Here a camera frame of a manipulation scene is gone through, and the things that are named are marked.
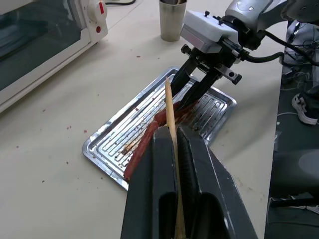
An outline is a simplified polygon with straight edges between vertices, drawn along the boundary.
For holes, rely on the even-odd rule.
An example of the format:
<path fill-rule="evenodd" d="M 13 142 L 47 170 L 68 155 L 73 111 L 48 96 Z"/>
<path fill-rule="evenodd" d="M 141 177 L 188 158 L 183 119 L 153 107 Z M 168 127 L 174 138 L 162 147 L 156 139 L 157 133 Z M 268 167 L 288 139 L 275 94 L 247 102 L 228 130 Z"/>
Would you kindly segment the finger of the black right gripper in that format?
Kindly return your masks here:
<path fill-rule="evenodd" d="M 175 74 L 171 82 L 171 93 L 174 97 L 177 95 L 183 87 L 188 83 L 190 75 L 197 68 L 199 62 L 195 58 L 188 58 L 188 60 L 181 66 L 178 72 Z"/>
<path fill-rule="evenodd" d="M 177 110 L 182 111 L 199 100 L 221 76 L 221 73 L 218 73 L 217 70 L 211 69 L 200 82 L 194 83 L 186 92 Z"/>

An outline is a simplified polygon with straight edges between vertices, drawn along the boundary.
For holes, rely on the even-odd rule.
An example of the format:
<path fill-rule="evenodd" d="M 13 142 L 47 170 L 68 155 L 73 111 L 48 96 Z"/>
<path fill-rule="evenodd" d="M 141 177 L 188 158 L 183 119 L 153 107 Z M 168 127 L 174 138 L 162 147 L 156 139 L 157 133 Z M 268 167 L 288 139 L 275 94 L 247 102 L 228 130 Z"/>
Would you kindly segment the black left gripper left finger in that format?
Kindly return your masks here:
<path fill-rule="evenodd" d="M 155 131 L 129 182 L 121 237 L 172 239 L 177 213 L 177 179 L 167 127 Z"/>

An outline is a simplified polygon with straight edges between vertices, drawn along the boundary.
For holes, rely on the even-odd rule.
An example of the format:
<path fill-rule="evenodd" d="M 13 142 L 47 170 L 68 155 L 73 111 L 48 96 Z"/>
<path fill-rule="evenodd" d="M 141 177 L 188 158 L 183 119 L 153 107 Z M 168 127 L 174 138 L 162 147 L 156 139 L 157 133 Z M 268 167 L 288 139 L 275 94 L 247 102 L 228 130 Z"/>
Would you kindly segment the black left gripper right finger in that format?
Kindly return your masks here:
<path fill-rule="evenodd" d="M 235 182 L 204 139 L 177 128 L 182 205 L 188 239 L 255 239 Z"/>

